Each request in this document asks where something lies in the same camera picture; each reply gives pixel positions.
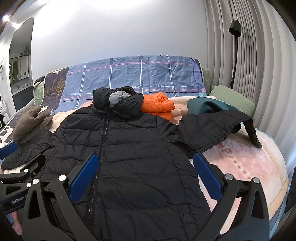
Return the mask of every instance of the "jacket zipper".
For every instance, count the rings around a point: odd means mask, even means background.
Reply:
[[[90,227],[93,225],[93,219],[91,217],[92,217],[92,213],[93,213],[94,203],[96,201],[96,183],[99,179],[99,168],[100,168],[100,165],[102,164],[102,161],[104,158],[106,141],[107,141],[107,133],[108,133],[108,128],[109,128],[109,114],[110,113],[111,113],[111,109],[107,113],[107,117],[106,117],[106,120],[104,123],[104,132],[103,132],[103,136],[102,136],[101,150],[100,150],[100,154],[99,154],[99,166],[96,169],[95,177],[93,178],[93,181],[91,183],[91,191],[90,191],[91,198],[89,200],[88,209],[86,212],[86,222],[89,224]]]

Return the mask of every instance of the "black lamp shade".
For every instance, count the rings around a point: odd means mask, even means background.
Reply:
[[[238,20],[232,21],[229,32],[236,37],[240,37],[242,35],[242,27]]]

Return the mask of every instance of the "jacket hood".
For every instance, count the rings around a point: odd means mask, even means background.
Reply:
[[[118,92],[124,91],[130,96],[124,97],[114,106],[110,106],[110,95]],[[117,114],[123,119],[130,119],[137,117],[140,114],[140,109],[143,103],[143,94],[136,93],[134,89],[130,86],[125,86],[117,89],[109,88],[98,88],[94,90],[93,104],[96,109],[107,113],[111,110],[111,113]]]

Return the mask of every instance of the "white wall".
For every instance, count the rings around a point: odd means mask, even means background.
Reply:
[[[36,10],[48,1],[27,0],[13,16],[17,23],[34,18],[33,81],[69,65],[128,55],[191,56],[207,66],[204,0],[50,0]],[[1,34],[6,48],[11,34]],[[0,83],[1,95],[7,88]]]
[[[15,57],[19,57],[20,56],[20,54],[21,54],[21,52],[12,52],[12,51],[10,51],[9,52],[9,58],[15,58]]]

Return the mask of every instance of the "quilted fabric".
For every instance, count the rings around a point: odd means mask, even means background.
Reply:
[[[111,93],[131,96],[109,107]],[[251,142],[262,147],[252,119],[242,112],[185,115],[178,125],[140,112],[143,95],[131,87],[100,88],[93,104],[67,116],[56,132],[46,131],[26,152],[16,152],[3,168],[17,167],[42,152],[42,181],[68,174],[91,153],[99,169],[76,207],[101,240],[192,240],[210,210],[188,161],[245,128]],[[63,229],[68,230],[53,203]]]

